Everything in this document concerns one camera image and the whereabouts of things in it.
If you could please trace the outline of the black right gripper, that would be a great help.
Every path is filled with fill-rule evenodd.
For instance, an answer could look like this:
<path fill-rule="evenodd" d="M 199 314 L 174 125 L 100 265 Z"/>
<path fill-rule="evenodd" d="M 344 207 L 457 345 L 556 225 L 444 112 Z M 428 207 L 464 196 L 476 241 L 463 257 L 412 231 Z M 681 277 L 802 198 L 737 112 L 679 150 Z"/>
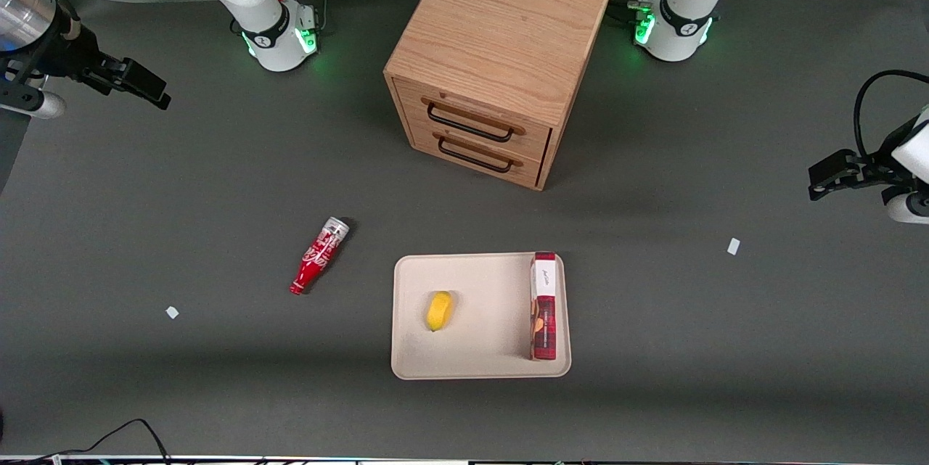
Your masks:
<path fill-rule="evenodd" d="M 78 29 L 69 39 L 63 28 L 79 28 L 65 15 L 56 15 L 49 31 L 29 45 L 14 45 L 2 39 L 2 104 L 51 104 L 53 94 L 28 84 L 34 75 L 57 76 L 81 82 L 103 96 L 113 91 L 133 94 L 160 110 L 171 104 L 166 82 L 131 58 L 109 59 L 97 46 L 93 31 Z"/>

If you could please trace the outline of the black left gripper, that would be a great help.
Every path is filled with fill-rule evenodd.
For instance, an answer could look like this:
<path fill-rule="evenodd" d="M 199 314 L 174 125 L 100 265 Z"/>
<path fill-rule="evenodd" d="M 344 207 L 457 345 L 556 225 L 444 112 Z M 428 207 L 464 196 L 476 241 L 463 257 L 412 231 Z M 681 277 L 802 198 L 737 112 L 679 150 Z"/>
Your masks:
<path fill-rule="evenodd" d="M 859 156 L 850 149 L 840 149 L 809 168 L 809 199 L 816 202 L 826 195 L 845 189 L 864 189 L 889 185 L 913 192 L 918 189 L 916 177 L 893 158 L 893 151 L 912 134 L 916 119 L 909 119 L 890 132 L 874 152 L 869 153 L 859 126 Z M 866 167 L 862 168 L 862 159 Z"/>

